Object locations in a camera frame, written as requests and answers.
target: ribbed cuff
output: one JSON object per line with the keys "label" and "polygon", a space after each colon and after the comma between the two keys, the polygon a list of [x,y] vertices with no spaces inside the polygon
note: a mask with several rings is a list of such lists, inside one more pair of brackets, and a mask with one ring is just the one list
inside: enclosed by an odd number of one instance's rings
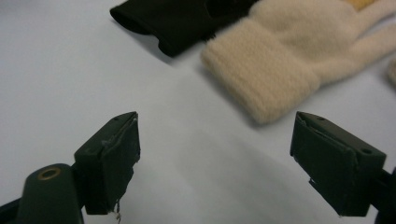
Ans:
{"label": "ribbed cuff", "polygon": [[201,58],[259,123],[279,119],[320,84],[309,66],[248,18],[209,41]]}

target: glove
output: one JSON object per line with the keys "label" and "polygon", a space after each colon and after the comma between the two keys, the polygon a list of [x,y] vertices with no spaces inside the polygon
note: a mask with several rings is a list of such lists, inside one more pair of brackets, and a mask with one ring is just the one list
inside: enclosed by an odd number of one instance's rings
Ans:
{"label": "glove", "polygon": [[340,0],[263,0],[209,41],[201,58],[255,120],[270,122],[396,50],[394,23],[362,35],[395,11],[396,0],[360,12]]}
{"label": "glove", "polygon": [[396,59],[393,59],[389,63],[388,77],[389,77],[389,80],[393,83],[393,85],[396,86]]}
{"label": "glove", "polygon": [[248,14],[257,0],[129,0],[110,9],[126,29],[152,34],[160,50],[176,56],[200,39]]}
{"label": "glove", "polygon": [[362,10],[363,8],[369,6],[372,4],[374,1],[377,0],[346,0],[348,3],[352,4],[356,10]]}

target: white surface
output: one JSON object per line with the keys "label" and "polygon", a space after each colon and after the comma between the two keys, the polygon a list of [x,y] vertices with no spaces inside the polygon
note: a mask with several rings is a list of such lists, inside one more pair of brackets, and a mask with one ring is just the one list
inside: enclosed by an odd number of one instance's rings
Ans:
{"label": "white surface", "polygon": [[121,223],[374,223],[374,208],[368,217],[337,216],[289,148],[301,110],[387,153],[392,171],[390,56],[258,126],[201,65],[203,43],[168,58],[154,37],[112,20],[108,11],[121,2],[0,1],[0,204],[21,197],[36,169],[71,165],[109,119],[137,111],[142,158],[121,199]]}

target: black fabric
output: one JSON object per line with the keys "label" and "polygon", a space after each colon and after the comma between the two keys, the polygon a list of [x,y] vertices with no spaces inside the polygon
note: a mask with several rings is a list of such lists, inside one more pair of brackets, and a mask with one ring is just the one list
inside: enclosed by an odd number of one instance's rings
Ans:
{"label": "black fabric", "polygon": [[257,0],[129,0],[110,9],[124,28],[155,35],[158,47],[176,56],[199,40],[247,15]]}

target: cream glove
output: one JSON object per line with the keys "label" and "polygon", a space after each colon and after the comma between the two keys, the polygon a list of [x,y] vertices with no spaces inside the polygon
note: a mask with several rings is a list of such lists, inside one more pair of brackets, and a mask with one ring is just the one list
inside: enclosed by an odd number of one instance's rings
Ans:
{"label": "cream glove", "polygon": [[395,11],[396,0],[359,13],[340,0],[261,0],[207,43],[202,61],[255,120],[270,122],[396,50],[396,24],[361,36]]}

